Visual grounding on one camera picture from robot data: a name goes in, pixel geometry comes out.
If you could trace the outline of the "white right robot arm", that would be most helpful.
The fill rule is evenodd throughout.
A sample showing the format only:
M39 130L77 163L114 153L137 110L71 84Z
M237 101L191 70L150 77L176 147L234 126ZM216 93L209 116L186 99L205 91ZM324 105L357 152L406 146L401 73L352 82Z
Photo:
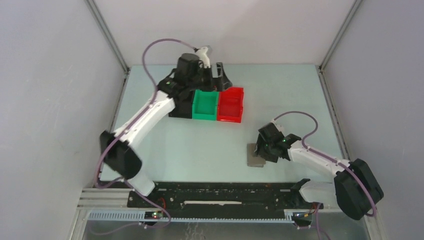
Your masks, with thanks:
M291 204L304 209L310 203L339 208L353 220L360 220L377 209L385 194L369 165L362 159L337 159L306 145L304 139L285 135L282 128L269 122L258 130L253 155L268 162L284 159L301 164L328 181L304 178L294 185Z

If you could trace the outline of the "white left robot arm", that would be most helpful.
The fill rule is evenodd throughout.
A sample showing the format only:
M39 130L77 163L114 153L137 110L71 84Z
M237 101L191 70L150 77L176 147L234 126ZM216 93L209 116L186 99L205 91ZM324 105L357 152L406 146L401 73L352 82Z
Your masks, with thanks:
M119 174L118 180L140 193L138 201L145 208L156 206L158 194L153 191L156 185L143 170L143 161L134 148L192 92L218 93L232 87L224 64L217 62L215 67L217 76L213 76L213 68L206 56L182 54L176 67L154 84L152 96L137 113L115 131L105 130L99 136L101 162Z

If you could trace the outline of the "beige leather card holder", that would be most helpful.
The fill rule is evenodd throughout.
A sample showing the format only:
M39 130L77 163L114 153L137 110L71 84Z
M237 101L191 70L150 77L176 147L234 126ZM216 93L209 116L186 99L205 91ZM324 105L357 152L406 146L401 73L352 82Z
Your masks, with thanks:
M247 166L252 168L263 168L266 164L266 160L255 154L256 144L247 144Z

